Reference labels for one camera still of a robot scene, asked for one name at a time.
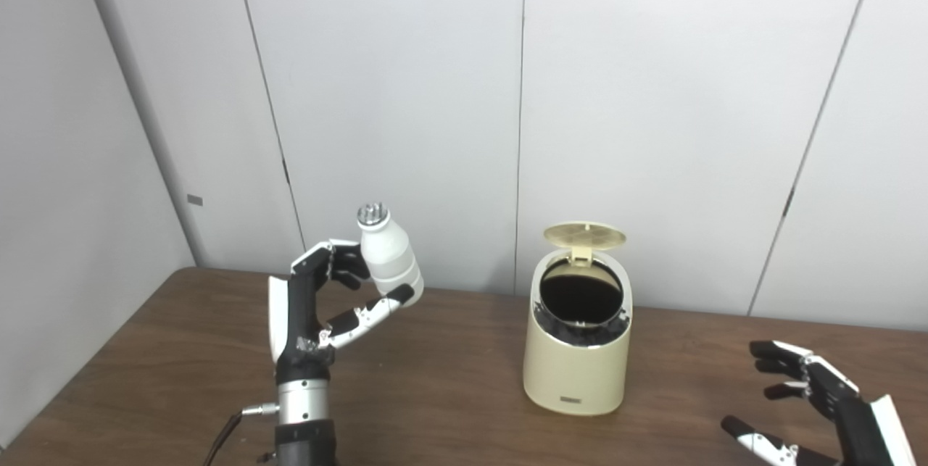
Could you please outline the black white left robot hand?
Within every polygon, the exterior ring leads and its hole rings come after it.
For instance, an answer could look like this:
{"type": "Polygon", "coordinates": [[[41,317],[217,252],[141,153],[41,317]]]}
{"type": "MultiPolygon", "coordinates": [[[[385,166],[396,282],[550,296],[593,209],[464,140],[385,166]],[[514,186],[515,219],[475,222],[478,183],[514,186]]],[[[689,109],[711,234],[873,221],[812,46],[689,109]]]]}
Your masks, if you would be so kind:
{"type": "Polygon", "coordinates": [[[316,297],[335,280],[358,290],[371,273],[361,245],[344,239],[321,241],[293,262],[287,279],[268,279],[268,330],[278,386],[292,381],[328,380],[338,349],[354,343],[402,307],[413,304],[415,286],[402,283],[380,298],[348,309],[331,320],[318,319],[316,297]]]}

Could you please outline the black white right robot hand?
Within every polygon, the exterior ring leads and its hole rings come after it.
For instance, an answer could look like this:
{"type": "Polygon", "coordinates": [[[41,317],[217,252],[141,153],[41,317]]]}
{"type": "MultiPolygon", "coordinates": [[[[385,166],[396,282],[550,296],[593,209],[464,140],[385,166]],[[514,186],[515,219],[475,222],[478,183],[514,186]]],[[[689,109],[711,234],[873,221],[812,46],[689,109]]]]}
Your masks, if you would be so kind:
{"type": "Polygon", "coordinates": [[[889,394],[865,400],[839,368],[815,351],[777,340],[750,341],[760,373],[789,379],[766,387],[768,400],[802,398],[835,426],[841,456],[831,457],[762,432],[733,415],[720,426],[768,465],[915,465],[914,451],[889,394]]]}

